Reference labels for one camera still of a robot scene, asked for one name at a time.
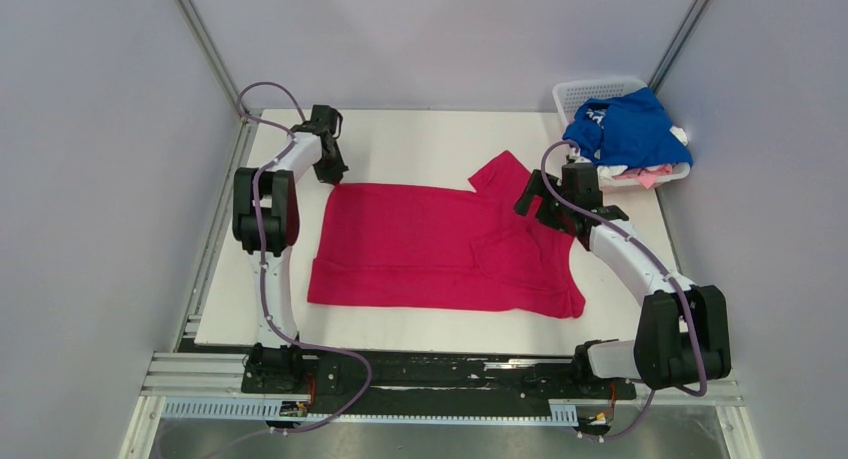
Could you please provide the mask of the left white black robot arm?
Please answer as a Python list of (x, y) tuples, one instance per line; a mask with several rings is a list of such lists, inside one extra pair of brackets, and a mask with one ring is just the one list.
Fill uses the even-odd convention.
[(291, 128), (282, 151), (257, 168), (234, 174), (232, 233), (247, 254), (257, 300), (257, 339), (245, 363), (241, 390), (293, 394), (307, 383), (291, 298), (291, 255), (300, 233), (297, 182), (312, 169), (336, 185), (347, 171), (337, 140), (342, 114), (315, 105)]

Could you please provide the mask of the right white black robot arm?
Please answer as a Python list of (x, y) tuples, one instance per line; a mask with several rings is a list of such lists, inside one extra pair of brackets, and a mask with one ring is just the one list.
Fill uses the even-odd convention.
[(575, 350), (571, 382), (596, 396), (611, 379), (701, 397), (731, 371), (726, 298), (672, 271), (639, 237), (629, 216), (607, 205), (594, 167), (569, 163), (560, 176), (534, 170), (514, 205), (525, 216), (536, 204), (542, 225), (567, 233), (606, 264), (640, 307), (634, 339), (586, 342)]

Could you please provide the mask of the magenta t shirt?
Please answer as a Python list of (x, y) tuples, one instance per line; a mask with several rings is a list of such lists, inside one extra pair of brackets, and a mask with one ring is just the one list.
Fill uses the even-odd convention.
[(514, 204), (530, 171), (502, 152), (466, 190), (342, 184), (328, 197), (310, 303), (581, 316), (571, 235)]

